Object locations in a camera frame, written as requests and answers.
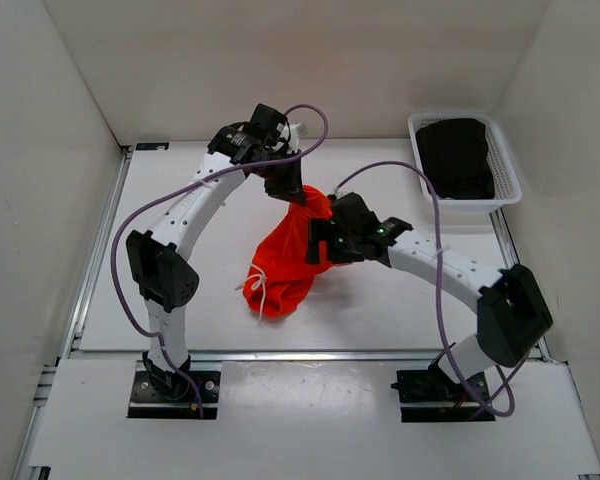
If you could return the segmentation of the orange shorts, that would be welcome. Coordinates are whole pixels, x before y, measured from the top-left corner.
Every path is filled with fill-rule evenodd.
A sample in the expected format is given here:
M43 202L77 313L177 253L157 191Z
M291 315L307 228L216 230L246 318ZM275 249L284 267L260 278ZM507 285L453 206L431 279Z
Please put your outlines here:
M316 265L306 262L309 223L330 217L331 209L319 189L305 185L303 190L306 203L289 206L281 222L256 248L247 276L238 286L260 321L277 322L294 313L315 278L334 267L327 260L325 246L319 248Z

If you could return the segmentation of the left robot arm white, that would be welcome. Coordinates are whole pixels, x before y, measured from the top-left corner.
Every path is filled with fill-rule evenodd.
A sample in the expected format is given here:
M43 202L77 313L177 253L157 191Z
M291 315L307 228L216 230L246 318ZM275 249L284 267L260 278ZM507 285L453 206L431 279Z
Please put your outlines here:
M143 298L149 339L143 364L152 387L168 400L188 398L196 388L184 338L187 303L199 285L189 258L201 233L225 200L251 174L264 178L266 193L299 203L302 127L264 104L251 118L222 127L206 147L192 182L167 195L171 206L146 231L125 240L131 276Z

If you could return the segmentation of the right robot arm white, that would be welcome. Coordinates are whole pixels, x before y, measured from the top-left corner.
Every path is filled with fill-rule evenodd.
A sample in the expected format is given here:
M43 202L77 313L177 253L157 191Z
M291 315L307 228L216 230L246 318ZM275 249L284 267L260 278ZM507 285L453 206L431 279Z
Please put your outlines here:
M401 219L379 220L355 193L333 199L329 216L310 220L306 261L321 255L333 264L376 261L414 275L476 315L475 333L429 369L430 390L440 399L456 397L469 377L491 367L515 367L553 325L529 268L497 268L445 250Z

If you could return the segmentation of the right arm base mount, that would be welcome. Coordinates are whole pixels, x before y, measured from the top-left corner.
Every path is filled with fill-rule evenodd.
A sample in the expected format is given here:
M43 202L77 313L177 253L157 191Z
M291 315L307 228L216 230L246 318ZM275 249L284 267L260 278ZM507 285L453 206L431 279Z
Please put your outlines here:
M426 370L398 370L391 388L398 393L402 423L491 422L461 383L440 370L440 353Z

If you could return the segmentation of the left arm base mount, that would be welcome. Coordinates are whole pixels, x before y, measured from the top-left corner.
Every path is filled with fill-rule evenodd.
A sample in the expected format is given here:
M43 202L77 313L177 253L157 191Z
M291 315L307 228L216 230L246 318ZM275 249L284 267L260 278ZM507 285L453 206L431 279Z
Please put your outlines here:
M154 420L216 420L221 389L221 372L217 370L191 370L191 361L180 369L196 385L177 372L163 371L142 356L137 365L127 417Z

